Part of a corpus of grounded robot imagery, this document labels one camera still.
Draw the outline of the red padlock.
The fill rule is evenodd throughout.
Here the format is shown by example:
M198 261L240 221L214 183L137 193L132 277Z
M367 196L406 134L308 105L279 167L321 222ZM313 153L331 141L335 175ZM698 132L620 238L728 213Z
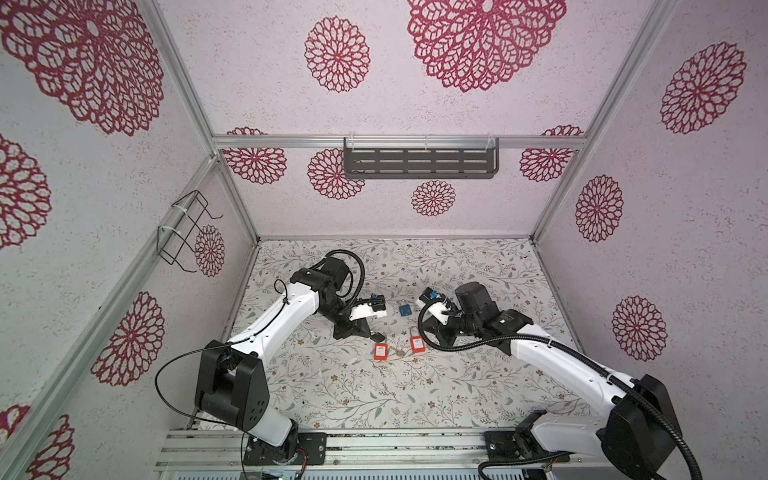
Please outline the red padlock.
M384 343L377 343L374 347L373 358L376 361L387 361L389 356L389 347Z
M413 335L410 337L410 346L413 354L421 354L427 350L424 339L421 336Z

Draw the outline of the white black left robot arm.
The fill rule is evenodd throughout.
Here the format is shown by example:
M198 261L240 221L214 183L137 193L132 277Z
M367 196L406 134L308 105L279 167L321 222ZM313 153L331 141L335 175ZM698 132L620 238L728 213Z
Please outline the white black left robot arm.
M370 318L386 315L386 301L362 299L365 266L355 253L337 249L290 277L285 291L249 327L225 342L204 347L195 406L270 447L292 450L298 424L270 401L266 368L283 343L307 318L319 314L333 324L336 340L361 337L382 343Z

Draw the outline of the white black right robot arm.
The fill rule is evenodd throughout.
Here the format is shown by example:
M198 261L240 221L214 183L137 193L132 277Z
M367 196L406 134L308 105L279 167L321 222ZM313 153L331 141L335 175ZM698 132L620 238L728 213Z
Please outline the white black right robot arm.
M691 458L660 380L610 369L555 340L521 312L500 310L478 282L458 287L455 295L431 288L419 295L417 329L427 346L447 353L496 348L560 382L596 415L567 421L539 409L511 430L485 433L481 478L490 468L542 467L581 454L608 461L629 479L657 479L674 451Z

